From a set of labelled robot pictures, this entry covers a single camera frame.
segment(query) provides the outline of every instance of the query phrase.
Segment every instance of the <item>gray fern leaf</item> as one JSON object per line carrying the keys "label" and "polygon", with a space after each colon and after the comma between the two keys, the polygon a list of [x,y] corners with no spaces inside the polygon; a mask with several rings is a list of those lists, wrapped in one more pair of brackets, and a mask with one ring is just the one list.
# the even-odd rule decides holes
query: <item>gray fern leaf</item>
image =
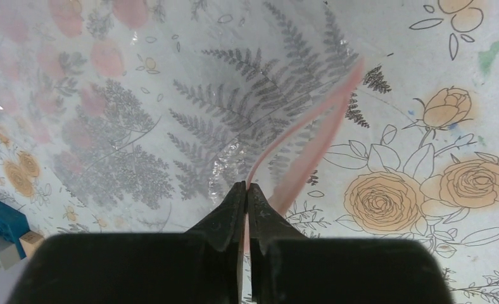
{"label": "gray fern leaf", "polygon": [[354,123],[361,125],[364,128],[369,128],[369,123],[364,119],[363,114],[360,110],[356,110],[358,108],[358,100],[356,99],[358,95],[356,93],[352,93],[350,96],[350,102],[348,103],[348,109],[346,109],[346,117],[349,120],[353,120]]}
{"label": "gray fern leaf", "polygon": [[218,126],[214,127],[212,120],[209,120],[208,123],[201,117],[177,113],[172,109],[169,109],[171,116],[178,121],[185,129],[190,131],[193,136],[195,136],[200,143],[208,150],[212,150],[213,152],[218,147],[225,146],[227,144],[227,137],[229,136],[228,128]]}
{"label": "gray fern leaf", "polygon": [[160,23],[165,22],[165,9],[163,0],[156,0],[156,4],[153,6],[153,20]]}
{"label": "gray fern leaf", "polygon": [[324,32],[326,39],[324,44],[327,46],[324,53],[329,54],[329,57],[325,60],[327,63],[326,71],[329,77],[336,79],[345,76],[350,71],[358,58],[358,54],[350,54],[348,44],[344,41],[344,35],[337,26],[334,13],[327,6],[324,6],[324,11],[326,15],[326,31]]}
{"label": "gray fern leaf", "polygon": [[313,47],[307,46],[308,42],[303,40],[303,34],[293,25],[292,20],[287,20],[285,14],[272,3],[265,2],[264,5],[275,16],[277,25],[283,28],[281,33],[286,36],[283,39],[284,48],[289,51],[287,58],[292,58],[289,67],[294,74],[300,76],[294,85],[298,92],[312,91],[321,86],[320,79],[325,71],[319,71],[324,64],[318,60],[320,54],[312,52]]}
{"label": "gray fern leaf", "polygon": [[[221,168],[217,171],[227,183],[247,174],[256,157],[262,152],[262,147],[273,142],[292,121],[313,105],[312,92],[338,82],[348,73],[358,56],[342,41],[343,35],[336,25],[336,17],[329,9],[325,8],[327,31],[324,33],[326,38],[323,43],[326,49],[324,54],[320,54],[313,50],[308,41],[304,40],[299,28],[277,7],[269,2],[264,6],[272,12],[282,29],[284,49],[287,51],[288,59],[286,64],[282,65],[277,59],[264,59],[260,48],[255,52],[249,49],[204,50],[203,54],[213,56],[234,67],[235,71],[244,77],[244,81],[251,85],[250,93],[244,95],[242,101],[238,101],[236,97],[238,89],[234,90],[231,94],[234,97],[229,99],[228,104],[225,104],[223,85],[218,87],[214,95],[210,94],[212,91],[210,85],[206,89],[200,85],[197,88],[188,88],[177,81],[174,82],[174,86],[182,95],[192,100],[194,105],[205,109],[212,117],[219,118],[222,124],[214,126],[213,123],[207,123],[197,117],[172,112],[172,116],[196,136],[199,142],[199,144],[189,144],[170,136],[172,142],[191,163],[178,166],[183,171],[183,175],[177,177],[181,182],[179,187],[185,189],[183,198],[198,193],[205,195],[206,191],[191,191],[189,181],[196,181],[197,177],[202,178],[203,182],[215,181],[216,177],[211,173],[212,164]],[[246,104],[250,96],[258,99],[252,107]],[[347,118],[359,124],[365,122],[362,116],[360,118],[359,110],[354,110],[354,107],[350,110],[352,112],[347,114]],[[264,111],[264,116],[256,118],[257,111],[259,113]],[[272,118],[272,114],[276,111],[279,112],[274,116],[286,119]],[[234,137],[229,140],[225,137],[221,140],[214,137],[213,130],[218,128],[220,130],[222,127],[233,133]],[[279,178],[284,174],[291,158],[298,155],[307,141],[312,138],[313,129],[311,124],[272,159],[269,167],[273,171],[273,178]]]}
{"label": "gray fern leaf", "polygon": [[384,80],[381,68],[382,66],[378,65],[371,71],[367,72],[363,78],[363,84],[375,92],[386,94],[387,92],[391,92],[391,87],[388,82]]}
{"label": "gray fern leaf", "polygon": [[251,117],[255,114],[256,107],[248,110],[248,100],[251,92],[246,93],[240,102],[237,102],[237,95],[240,89],[234,89],[227,100],[224,100],[224,85],[220,84],[216,92],[212,91],[212,85],[208,85],[206,90],[199,85],[197,89],[188,88],[178,81],[174,81],[174,86],[186,99],[191,99],[192,104],[199,104],[199,108],[205,108],[205,113],[212,117],[222,117],[222,123],[229,126],[231,131],[239,132],[251,123]]}
{"label": "gray fern leaf", "polygon": [[174,163],[183,173],[175,175],[180,182],[179,188],[182,200],[189,200],[197,194],[208,197],[208,183],[203,181],[202,175],[198,173],[196,168],[177,160]]}

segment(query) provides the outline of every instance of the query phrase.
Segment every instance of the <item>transparent plastic wrap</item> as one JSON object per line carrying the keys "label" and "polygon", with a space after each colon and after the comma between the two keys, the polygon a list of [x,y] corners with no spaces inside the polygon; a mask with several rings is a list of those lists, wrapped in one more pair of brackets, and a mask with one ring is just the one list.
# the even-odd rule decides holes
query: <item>transparent plastic wrap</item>
{"label": "transparent plastic wrap", "polygon": [[[499,1],[0,0],[0,200],[45,236],[185,231],[361,58],[282,213],[416,239],[499,301]],[[260,164],[268,197],[332,111]]]}

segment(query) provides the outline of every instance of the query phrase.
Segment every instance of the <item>fern print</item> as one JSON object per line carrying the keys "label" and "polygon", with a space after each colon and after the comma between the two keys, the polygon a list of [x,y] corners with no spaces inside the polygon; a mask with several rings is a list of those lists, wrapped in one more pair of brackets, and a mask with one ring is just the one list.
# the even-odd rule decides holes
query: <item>fern print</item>
{"label": "fern print", "polygon": [[367,72],[363,78],[363,84],[375,92],[386,94],[387,92],[391,92],[391,88],[389,87],[388,82],[384,80],[384,75],[382,74],[382,71],[380,71],[381,68],[382,66],[379,65]]}
{"label": "fern print", "polygon": [[[170,110],[171,116],[195,138],[195,141],[187,142],[169,134],[189,160],[189,163],[175,162],[182,171],[177,179],[185,200],[198,193],[207,197],[211,183],[222,193],[222,187],[230,187],[243,178],[263,147],[322,99],[356,61],[358,55],[344,43],[336,16],[327,6],[323,6],[326,15],[324,53],[316,52],[304,39],[304,33],[273,4],[264,3],[264,7],[282,30],[287,62],[266,58],[260,48],[256,51],[207,49],[202,53],[232,67],[246,83],[244,87],[250,88],[249,92],[242,94],[242,87],[226,91],[229,84],[189,87],[174,81],[178,92],[210,117],[205,120]],[[346,117],[362,127],[369,127],[355,103],[357,101],[351,100]],[[268,168],[274,181],[281,178],[292,157],[312,138],[318,123],[306,126],[273,157]],[[212,173],[214,171],[221,172],[220,180]]]}
{"label": "fern print", "polygon": [[356,99],[357,96],[358,95],[354,92],[350,96],[350,102],[348,103],[348,109],[346,110],[346,117],[364,128],[369,128],[369,124],[363,118],[361,111],[356,110],[356,108],[358,108],[358,100]]}
{"label": "fern print", "polygon": [[156,0],[156,4],[151,8],[153,12],[153,20],[164,23],[165,22],[165,9],[164,9],[164,0]]}
{"label": "fern print", "polygon": [[199,10],[206,11],[207,7],[206,0],[191,0],[191,1],[192,1],[192,8],[191,8],[192,20],[199,21],[198,11]]}
{"label": "fern print", "polygon": [[169,166],[146,152],[139,140],[160,118],[153,121],[132,91],[117,81],[108,79],[105,87],[95,85],[92,91],[105,101],[103,115],[76,107],[77,117],[62,130],[70,149],[56,155],[55,174],[84,204],[92,200],[109,209],[131,195],[159,209],[161,199],[172,198],[175,190],[166,173]]}

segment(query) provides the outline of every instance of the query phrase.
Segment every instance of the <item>blue toy block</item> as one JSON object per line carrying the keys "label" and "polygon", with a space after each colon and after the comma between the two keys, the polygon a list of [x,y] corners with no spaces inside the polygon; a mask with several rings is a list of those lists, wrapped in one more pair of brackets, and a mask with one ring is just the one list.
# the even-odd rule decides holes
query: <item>blue toy block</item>
{"label": "blue toy block", "polygon": [[20,244],[20,237],[30,230],[26,216],[8,205],[0,202],[0,236],[7,242],[14,243],[20,259],[26,253]]}

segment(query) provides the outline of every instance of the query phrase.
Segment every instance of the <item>orange flower print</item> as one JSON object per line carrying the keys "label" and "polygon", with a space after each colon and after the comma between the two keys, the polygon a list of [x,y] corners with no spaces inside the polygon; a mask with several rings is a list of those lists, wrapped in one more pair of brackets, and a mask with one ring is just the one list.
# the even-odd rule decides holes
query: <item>orange flower print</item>
{"label": "orange flower print", "polygon": [[18,193],[27,198],[30,198],[35,194],[33,184],[19,165],[6,160],[3,163],[3,170]]}
{"label": "orange flower print", "polygon": [[37,52],[37,63],[41,70],[53,79],[65,77],[65,71],[60,64],[60,52],[52,45],[45,44]]}
{"label": "orange flower print", "polygon": [[110,39],[97,41],[91,49],[91,63],[95,70],[105,77],[123,75],[125,65],[119,45]]}
{"label": "orange flower print", "polygon": [[18,154],[18,160],[20,162],[20,167],[30,177],[38,177],[41,174],[41,168],[37,160],[30,154],[24,151],[20,151]]}
{"label": "orange flower print", "polygon": [[499,165],[486,160],[456,163],[426,180],[421,191],[448,206],[490,206],[499,201]]}
{"label": "orange flower print", "polygon": [[463,121],[471,110],[471,98],[463,89],[442,89],[425,106],[423,122],[442,129]]}
{"label": "orange flower print", "polygon": [[354,221],[373,234],[406,233],[420,220],[425,196],[419,183],[401,172],[359,175],[344,195]]}
{"label": "orange flower print", "polygon": [[0,4],[0,31],[14,43],[28,41],[28,24],[19,11]]}
{"label": "orange flower print", "polygon": [[74,212],[73,206],[67,206],[65,207],[65,214],[63,214],[63,218],[67,218],[71,222],[76,222],[76,217],[78,215]]}
{"label": "orange flower print", "polygon": [[52,20],[67,38],[74,38],[82,33],[80,0],[49,0],[48,8]]}

